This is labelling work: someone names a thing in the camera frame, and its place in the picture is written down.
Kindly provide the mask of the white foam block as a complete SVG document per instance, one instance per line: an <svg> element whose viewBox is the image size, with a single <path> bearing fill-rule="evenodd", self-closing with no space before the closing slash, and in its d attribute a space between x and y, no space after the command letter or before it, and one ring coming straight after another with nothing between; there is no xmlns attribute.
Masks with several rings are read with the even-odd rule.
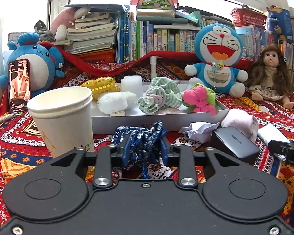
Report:
<svg viewBox="0 0 294 235"><path fill-rule="evenodd" d="M131 92L137 98L143 96L142 77L140 75L125 76L120 82L120 89L122 92Z"/></svg>

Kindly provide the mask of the brown haired doll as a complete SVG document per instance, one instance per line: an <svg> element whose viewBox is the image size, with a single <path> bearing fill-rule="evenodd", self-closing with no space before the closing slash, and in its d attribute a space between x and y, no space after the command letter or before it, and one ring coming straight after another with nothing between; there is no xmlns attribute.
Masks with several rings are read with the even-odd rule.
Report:
<svg viewBox="0 0 294 235"><path fill-rule="evenodd" d="M291 86L286 59L275 44L262 48L257 61L248 70L245 86L254 101L269 100L280 102L291 110L294 102L290 100Z"/></svg>

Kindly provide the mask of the gold sequin bow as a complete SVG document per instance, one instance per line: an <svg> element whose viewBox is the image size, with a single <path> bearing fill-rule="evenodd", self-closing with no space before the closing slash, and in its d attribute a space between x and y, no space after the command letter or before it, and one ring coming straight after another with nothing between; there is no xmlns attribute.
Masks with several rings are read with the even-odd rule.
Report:
<svg viewBox="0 0 294 235"><path fill-rule="evenodd" d="M94 80L88 80L81 86L89 88L92 91L93 100L98 100L98 98L104 93L120 92L120 87L116 85L116 80L107 76Z"/></svg>

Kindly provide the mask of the blue patterned scrunchie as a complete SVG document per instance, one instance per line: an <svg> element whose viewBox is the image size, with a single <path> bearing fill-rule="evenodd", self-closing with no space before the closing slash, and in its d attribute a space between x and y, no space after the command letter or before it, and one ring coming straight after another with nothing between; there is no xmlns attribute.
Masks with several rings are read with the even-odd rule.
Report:
<svg viewBox="0 0 294 235"><path fill-rule="evenodd" d="M161 120L150 128L119 126L112 137L111 144L124 142L122 165L138 164L142 167L142 176L148 177L147 164L157 164L160 160L168 163L168 147L165 142L166 130Z"/></svg>

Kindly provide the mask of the green and pink bow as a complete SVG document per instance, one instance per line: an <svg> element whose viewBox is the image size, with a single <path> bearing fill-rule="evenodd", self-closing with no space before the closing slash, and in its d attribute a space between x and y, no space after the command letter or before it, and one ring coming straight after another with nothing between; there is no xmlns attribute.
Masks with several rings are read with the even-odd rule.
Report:
<svg viewBox="0 0 294 235"><path fill-rule="evenodd" d="M192 108L192 112L208 112L211 116L216 114L216 93L201 83L194 84L182 94L182 103Z"/></svg>

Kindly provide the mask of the stack of books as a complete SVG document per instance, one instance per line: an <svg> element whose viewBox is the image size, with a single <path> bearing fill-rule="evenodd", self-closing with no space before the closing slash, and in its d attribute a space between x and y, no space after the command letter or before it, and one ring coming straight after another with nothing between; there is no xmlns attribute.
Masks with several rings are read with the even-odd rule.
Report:
<svg viewBox="0 0 294 235"><path fill-rule="evenodd" d="M114 46L118 13L94 11L88 6L71 7L69 11L73 13L73 26L67 30L69 44L64 46L65 51L82 54Z"/></svg>

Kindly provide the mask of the blue round plush toy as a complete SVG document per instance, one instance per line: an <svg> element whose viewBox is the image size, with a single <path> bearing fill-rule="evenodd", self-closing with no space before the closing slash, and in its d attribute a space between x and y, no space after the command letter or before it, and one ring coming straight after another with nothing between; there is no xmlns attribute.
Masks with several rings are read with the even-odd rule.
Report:
<svg viewBox="0 0 294 235"><path fill-rule="evenodd" d="M40 36L35 33L24 33L18 38L18 44L9 41L7 46L11 54L5 62L4 74L0 76L0 87L8 88L8 65L12 61L27 59L30 64L30 92L37 96L45 92L55 78L63 78L65 73L61 70L64 57L60 50L51 46L46 48L39 44Z"/></svg>

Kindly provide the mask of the white pink towel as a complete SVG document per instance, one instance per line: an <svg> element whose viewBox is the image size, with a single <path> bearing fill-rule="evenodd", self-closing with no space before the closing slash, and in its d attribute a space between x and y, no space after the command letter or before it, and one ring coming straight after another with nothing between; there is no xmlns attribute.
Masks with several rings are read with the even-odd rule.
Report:
<svg viewBox="0 0 294 235"><path fill-rule="evenodd" d="M221 122L221 127L234 127L250 141L255 142L258 135L259 123L255 116L241 109L230 109Z"/></svg>

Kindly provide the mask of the pink plaid tissue pack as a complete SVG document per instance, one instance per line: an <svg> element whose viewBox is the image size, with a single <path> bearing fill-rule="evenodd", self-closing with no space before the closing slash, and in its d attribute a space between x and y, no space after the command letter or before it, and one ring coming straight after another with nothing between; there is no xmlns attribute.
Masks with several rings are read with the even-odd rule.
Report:
<svg viewBox="0 0 294 235"><path fill-rule="evenodd" d="M165 108L158 111L160 115L181 114L178 108Z"/></svg>

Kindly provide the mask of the blue paper bag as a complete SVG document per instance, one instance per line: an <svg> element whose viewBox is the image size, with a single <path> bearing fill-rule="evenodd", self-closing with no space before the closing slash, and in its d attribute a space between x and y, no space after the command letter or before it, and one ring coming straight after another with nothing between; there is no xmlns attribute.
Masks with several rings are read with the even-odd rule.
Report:
<svg viewBox="0 0 294 235"><path fill-rule="evenodd" d="M267 29L273 34L274 40L293 43L293 29L289 11L277 5L267 7Z"/></svg>

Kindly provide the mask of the smartphone with lit screen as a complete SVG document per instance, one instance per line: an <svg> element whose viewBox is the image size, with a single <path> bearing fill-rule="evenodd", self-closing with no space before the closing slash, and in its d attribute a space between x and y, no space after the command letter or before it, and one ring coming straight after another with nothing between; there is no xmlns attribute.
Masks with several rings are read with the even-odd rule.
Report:
<svg viewBox="0 0 294 235"><path fill-rule="evenodd" d="M9 104L12 112L27 110L31 98L29 66L27 59L11 61L8 65Z"/></svg>

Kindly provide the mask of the red plastic basket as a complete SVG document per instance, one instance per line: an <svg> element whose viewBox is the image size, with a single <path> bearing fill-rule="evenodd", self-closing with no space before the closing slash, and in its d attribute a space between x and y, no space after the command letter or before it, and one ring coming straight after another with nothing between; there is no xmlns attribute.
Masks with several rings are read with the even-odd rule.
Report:
<svg viewBox="0 0 294 235"><path fill-rule="evenodd" d="M236 27L253 25L265 29L267 16L254 9L249 7L235 8L230 14Z"/></svg>

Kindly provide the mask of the white shallow box tray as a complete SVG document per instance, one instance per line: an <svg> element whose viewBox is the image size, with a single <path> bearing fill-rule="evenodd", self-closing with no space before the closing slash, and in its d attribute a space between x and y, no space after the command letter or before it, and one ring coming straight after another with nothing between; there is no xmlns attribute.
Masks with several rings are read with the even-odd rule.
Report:
<svg viewBox="0 0 294 235"><path fill-rule="evenodd" d="M216 101L216 114L209 112L192 112L191 107L180 105L177 111L165 112L161 109L154 114L145 114L138 106L127 108L124 116L109 116L100 112L97 102L91 102L90 121L94 134L112 134L118 126L149 127L161 120L168 132L178 131L194 122L207 122L216 124L221 122L229 109L218 100Z"/></svg>

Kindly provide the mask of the green checked scrunchie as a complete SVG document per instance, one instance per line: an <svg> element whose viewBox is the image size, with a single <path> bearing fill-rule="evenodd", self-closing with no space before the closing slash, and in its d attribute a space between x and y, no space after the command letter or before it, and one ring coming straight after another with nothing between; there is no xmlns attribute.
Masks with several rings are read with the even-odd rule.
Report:
<svg viewBox="0 0 294 235"><path fill-rule="evenodd" d="M137 104L148 115L166 108L179 108L182 104L181 92L173 80L156 77L151 80L148 90L137 100Z"/></svg>

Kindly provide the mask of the Doraemon plush toy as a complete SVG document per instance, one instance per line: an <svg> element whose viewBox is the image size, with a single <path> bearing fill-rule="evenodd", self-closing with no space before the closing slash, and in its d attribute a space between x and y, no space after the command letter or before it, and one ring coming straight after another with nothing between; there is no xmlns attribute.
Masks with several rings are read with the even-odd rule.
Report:
<svg viewBox="0 0 294 235"><path fill-rule="evenodd" d="M190 87L201 83L233 98L244 95L248 73L234 67L243 53L242 41L235 30L220 23L207 25L196 34L194 50L200 62L184 69L190 77Z"/></svg>

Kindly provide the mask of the row of upright books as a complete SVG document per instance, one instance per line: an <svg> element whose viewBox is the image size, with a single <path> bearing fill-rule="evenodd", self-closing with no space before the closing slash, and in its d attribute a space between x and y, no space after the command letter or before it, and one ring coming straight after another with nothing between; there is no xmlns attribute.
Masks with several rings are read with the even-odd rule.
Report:
<svg viewBox="0 0 294 235"><path fill-rule="evenodd" d="M221 22L203 24L157 24L151 19L133 20L122 15L118 45L124 61L113 65L113 75L132 67L149 65L151 57L164 58L180 64L179 72L163 76L186 79L183 71L187 64L211 66L207 77L213 82L226 83L238 78L240 70L249 69L268 44L276 44L286 62L286 72L294 83L294 42L287 10L271 11L272 18L248 9L231 13L234 24Z"/></svg>

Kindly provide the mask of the crumpled white paper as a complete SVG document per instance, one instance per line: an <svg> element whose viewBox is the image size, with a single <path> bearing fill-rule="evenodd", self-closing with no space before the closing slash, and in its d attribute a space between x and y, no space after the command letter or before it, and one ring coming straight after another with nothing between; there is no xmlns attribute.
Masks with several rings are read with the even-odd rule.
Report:
<svg viewBox="0 0 294 235"><path fill-rule="evenodd" d="M220 123L211 124L206 122L191 123L189 127L182 127L179 130L181 134L187 134L189 139L206 143L210 140L212 131L217 129Z"/></svg>

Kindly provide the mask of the white fluffy plush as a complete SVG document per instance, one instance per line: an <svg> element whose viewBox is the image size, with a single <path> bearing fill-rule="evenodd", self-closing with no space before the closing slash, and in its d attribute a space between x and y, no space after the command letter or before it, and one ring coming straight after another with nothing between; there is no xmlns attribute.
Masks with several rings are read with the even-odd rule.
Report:
<svg viewBox="0 0 294 235"><path fill-rule="evenodd" d="M137 96L129 91L126 92L108 92L102 94L97 100L97 106L100 112L106 115L125 111L135 106Z"/></svg>

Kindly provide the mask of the white paper cup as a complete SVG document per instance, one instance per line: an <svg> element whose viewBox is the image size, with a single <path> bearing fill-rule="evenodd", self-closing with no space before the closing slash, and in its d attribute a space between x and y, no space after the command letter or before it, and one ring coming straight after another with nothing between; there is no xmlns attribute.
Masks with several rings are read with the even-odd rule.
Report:
<svg viewBox="0 0 294 235"><path fill-rule="evenodd" d="M28 112L53 158L73 148L94 151L92 100L89 88L64 87L28 101Z"/></svg>

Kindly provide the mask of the white pvc pipe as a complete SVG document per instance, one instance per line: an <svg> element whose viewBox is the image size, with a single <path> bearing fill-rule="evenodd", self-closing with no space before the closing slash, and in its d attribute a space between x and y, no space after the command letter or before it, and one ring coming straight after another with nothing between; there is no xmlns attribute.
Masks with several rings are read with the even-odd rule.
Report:
<svg viewBox="0 0 294 235"><path fill-rule="evenodd" d="M157 58L158 56L151 56L150 57L150 78L157 77Z"/></svg>

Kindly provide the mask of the small beige eraser block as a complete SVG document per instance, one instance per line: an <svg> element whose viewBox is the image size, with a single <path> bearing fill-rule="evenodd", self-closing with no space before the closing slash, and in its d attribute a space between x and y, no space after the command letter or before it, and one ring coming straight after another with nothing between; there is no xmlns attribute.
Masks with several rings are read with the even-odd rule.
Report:
<svg viewBox="0 0 294 235"><path fill-rule="evenodd" d="M110 116L125 116L125 111L113 112Z"/></svg>

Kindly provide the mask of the light blue face mask pack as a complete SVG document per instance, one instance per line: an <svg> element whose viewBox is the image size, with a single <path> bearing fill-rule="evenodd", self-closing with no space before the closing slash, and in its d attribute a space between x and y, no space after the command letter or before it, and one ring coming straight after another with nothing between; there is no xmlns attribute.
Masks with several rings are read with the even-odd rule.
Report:
<svg viewBox="0 0 294 235"><path fill-rule="evenodd" d="M266 146L269 145L270 141L290 143L286 136L271 123L268 123L267 125L258 129L258 136L262 139Z"/></svg>

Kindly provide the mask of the pink plush toy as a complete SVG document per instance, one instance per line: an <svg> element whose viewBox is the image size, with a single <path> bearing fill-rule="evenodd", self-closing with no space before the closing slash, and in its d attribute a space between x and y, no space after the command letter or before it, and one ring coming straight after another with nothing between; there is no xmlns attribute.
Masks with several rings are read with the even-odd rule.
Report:
<svg viewBox="0 0 294 235"><path fill-rule="evenodd" d="M81 18L91 10L90 7L68 7L60 12L53 20L50 31L55 41L63 41L67 37L68 29L75 27L75 20Z"/></svg>

